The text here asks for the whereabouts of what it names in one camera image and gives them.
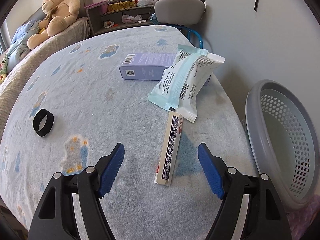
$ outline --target blue gripper pad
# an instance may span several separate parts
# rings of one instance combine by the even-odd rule
[[[117,151],[115,152],[115,154],[113,155],[113,157],[111,158],[108,166],[100,176],[100,188],[98,190],[98,193],[101,195],[101,197],[104,197],[106,193],[110,192],[123,159],[124,159],[124,146],[121,144],[117,149]]]
[[[212,154],[205,143],[201,143],[198,147],[198,159],[212,192],[216,194],[218,198],[223,199],[225,192],[222,188],[222,178],[216,166],[213,164]]]

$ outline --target light blue blanket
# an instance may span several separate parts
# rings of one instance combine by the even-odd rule
[[[204,176],[198,145],[205,142],[227,165],[256,175],[231,101],[212,75],[197,95],[195,123],[183,123],[171,186],[158,185],[154,178],[168,112],[147,100],[157,81],[123,80],[119,71],[127,54],[176,53],[178,44],[190,45],[173,27],[130,28],[67,47],[34,72],[12,109],[0,145],[0,195],[26,228],[55,172],[79,173],[121,142],[123,164],[101,200],[115,238],[205,239],[221,202]],[[43,138],[32,128],[41,108],[55,118]],[[87,239],[77,195],[74,199],[79,232]]]

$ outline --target beige teddy bear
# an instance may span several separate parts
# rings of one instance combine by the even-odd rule
[[[46,29],[28,39],[29,49],[35,49],[48,38],[73,24],[78,18],[79,9],[80,0],[43,0],[42,10],[47,17],[39,22],[39,29]]]

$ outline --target gray plastic basket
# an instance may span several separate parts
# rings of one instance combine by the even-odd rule
[[[287,88],[261,80],[248,93],[245,114],[259,173],[269,175],[287,212],[302,208],[319,176],[319,144],[307,111]]]

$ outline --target shelf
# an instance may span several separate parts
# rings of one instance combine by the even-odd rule
[[[120,10],[115,10],[112,12],[106,12],[105,14],[100,15],[101,17],[109,15],[109,14],[113,14],[113,13],[117,13],[117,12],[122,12],[122,11],[129,11],[129,10],[135,10],[135,9],[143,9],[143,8],[151,8],[154,7],[155,5],[148,5],[148,6],[136,6],[136,7],[130,7],[130,8],[125,8],[125,9],[120,9]]]
[[[97,35],[100,35],[100,34],[103,34],[103,33],[109,33],[109,32],[112,32],[112,31],[123,30],[123,29],[131,28],[131,27],[147,26],[147,25],[153,25],[153,23],[150,20],[147,20],[147,22],[145,22],[145,23],[128,23],[128,24],[125,24],[125,23],[121,22],[116,27],[111,27],[111,28],[107,28],[107,29],[105,27],[102,27],[94,35],[97,36]]]

